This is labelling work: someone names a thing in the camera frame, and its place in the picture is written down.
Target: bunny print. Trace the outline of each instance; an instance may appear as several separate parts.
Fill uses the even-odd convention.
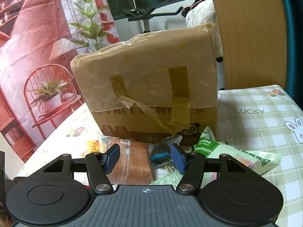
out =
[[[292,122],[286,121],[285,125],[288,129],[292,130],[297,137],[299,143],[303,144],[303,123],[299,117],[296,117],[296,122],[293,124]]]

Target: yellow label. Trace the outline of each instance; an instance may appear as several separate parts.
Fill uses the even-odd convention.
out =
[[[88,153],[100,152],[99,142],[98,141],[93,141],[93,140],[87,141],[87,152]]]

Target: white flower pot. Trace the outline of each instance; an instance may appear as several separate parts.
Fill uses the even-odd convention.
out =
[[[44,106],[45,106],[46,111],[52,111],[60,105],[61,105],[60,94],[57,94],[56,96],[54,96],[50,100],[44,102]]]

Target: exercise bike handlebar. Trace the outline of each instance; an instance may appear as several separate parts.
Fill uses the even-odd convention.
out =
[[[147,17],[155,10],[155,7],[151,7],[149,10],[146,11],[143,15],[138,15],[134,17],[128,18],[128,21],[136,21],[141,19],[147,19]]]
[[[143,15],[130,17],[130,18],[128,18],[128,21],[137,21],[137,20],[141,20],[141,19],[151,19],[153,17],[158,17],[158,16],[177,15],[182,11],[182,9],[183,9],[183,7],[181,6],[181,7],[178,8],[178,10],[176,12],[173,12],[173,13],[155,13],[155,14],[151,14],[155,10],[155,7],[151,7]]]

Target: table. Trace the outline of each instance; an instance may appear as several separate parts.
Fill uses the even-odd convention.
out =
[[[244,150],[281,153],[281,164],[264,175],[283,194],[279,227],[303,226],[303,112],[278,85],[218,92],[217,140]],[[29,176],[61,154],[81,158],[101,131],[84,103],[37,149],[17,176]],[[87,183],[84,173],[75,179]]]

